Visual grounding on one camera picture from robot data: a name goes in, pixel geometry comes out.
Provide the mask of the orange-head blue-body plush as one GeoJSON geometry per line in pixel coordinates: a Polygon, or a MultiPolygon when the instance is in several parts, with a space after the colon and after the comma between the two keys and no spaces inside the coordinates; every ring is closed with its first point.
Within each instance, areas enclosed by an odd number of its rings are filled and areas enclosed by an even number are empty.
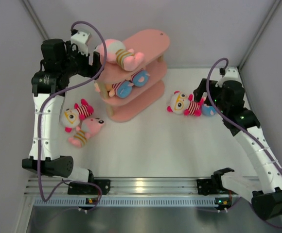
{"type": "Polygon", "coordinates": [[[202,100],[203,100],[203,104],[201,108],[202,114],[207,117],[214,116],[217,113],[214,107],[212,105],[207,105],[205,103],[206,97],[203,97],[202,100]]]}

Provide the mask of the large pink frog plush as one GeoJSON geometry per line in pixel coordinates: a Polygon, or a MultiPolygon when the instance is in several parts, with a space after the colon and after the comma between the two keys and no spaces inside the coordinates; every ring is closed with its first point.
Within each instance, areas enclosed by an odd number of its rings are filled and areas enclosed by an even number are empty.
{"type": "Polygon", "coordinates": [[[106,61],[111,64],[117,64],[125,71],[135,70],[145,58],[142,52],[136,52],[133,49],[127,49],[125,44],[116,39],[105,40],[106,61]]]}

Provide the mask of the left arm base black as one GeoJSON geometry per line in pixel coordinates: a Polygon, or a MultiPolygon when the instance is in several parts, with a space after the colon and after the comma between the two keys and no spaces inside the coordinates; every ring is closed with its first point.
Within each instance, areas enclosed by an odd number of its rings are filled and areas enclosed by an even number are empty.
{"type": "Polygon", "coordinates": [[[93,181],[93,184],[84,182],[70,182],[68,184],[68,194],[69,195],[98,195],[100,191],[97,187],[99,187],[102,191],[103,195],[106,195],[110,191],[111,180],[109,179],[97,179],[93,181]]]}

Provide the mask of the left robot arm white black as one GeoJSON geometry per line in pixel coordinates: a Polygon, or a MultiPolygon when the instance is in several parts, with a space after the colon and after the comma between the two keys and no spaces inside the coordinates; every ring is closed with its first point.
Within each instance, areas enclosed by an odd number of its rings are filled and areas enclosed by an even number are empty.
{"type": "Polygon", "coordinates": [[[85,194],[95,189],[93,174],[76,166],[71,156],[60,154],[58,130],[70,78],[81,75],[94,80],[100,75],[100,56],[94,52],[93,63],[89,63],[88,43],[87,38],[43,41],[40,70],[31,80],[35,105],[33,142],[28,158],[21,163],[23,169],[38,175],[79,181],[78,187],[85,194]]]}

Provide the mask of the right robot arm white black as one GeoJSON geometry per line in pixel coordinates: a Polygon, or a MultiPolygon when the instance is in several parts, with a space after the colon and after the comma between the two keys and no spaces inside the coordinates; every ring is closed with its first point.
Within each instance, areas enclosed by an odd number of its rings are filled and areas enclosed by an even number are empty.
{"type": "Polygon", "coordinates": [[[282,167],[269,147],[256,115],[244,107],[245,90],[236,80],[223,83],[202,79],[194,91],[194,100],[205,103],[221,115],[223,124],[241,145],[249,158],[260,184],[236,175],[229,167],[211,175],[216,192],[232,191],[251,203],[253,211],[262,220],[282,215],[282,167]]]}

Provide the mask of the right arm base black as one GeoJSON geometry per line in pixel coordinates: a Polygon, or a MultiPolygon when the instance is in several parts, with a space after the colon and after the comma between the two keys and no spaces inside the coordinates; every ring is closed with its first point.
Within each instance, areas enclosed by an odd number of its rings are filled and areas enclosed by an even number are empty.
{"type": "Polygon", "coordinates": [[[218,189],[211,179],[197,179],[196,185],[199,195],[229,194],[227,189],[218,189]]]}

